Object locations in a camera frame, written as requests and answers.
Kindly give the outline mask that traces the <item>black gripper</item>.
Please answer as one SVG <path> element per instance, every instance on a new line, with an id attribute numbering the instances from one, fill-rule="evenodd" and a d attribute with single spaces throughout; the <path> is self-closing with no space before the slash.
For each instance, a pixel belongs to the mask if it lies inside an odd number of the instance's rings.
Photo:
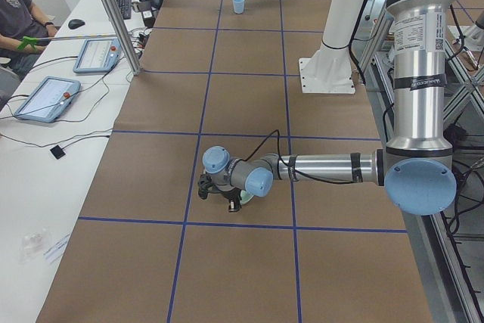
<path id="1" fill-rule="evenodd" d="M 232 188 L 230 191 L 222 191 L 221 194 L 228 200 L 228 211 L 236 213 L 241 209 L 241 189 Z"/>

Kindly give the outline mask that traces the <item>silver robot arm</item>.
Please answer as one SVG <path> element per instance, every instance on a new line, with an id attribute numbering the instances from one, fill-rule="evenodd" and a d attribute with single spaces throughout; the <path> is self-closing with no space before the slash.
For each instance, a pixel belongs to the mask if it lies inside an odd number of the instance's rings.
<path id="1" fill-rule="evenodd" d="M 443 135 L 446 12 L 454 0 L 386 0 L 394 20 L 394 131 L 372 154 L 267 154 L 234 158 L 220 146 L 203 155 L 198 194 L 220 194 L 232 212 L 264 197 L 276 180 L 334 185 L 373 182 L 414 215 L 433 215 L 454 200 L 451 144 Z"/>

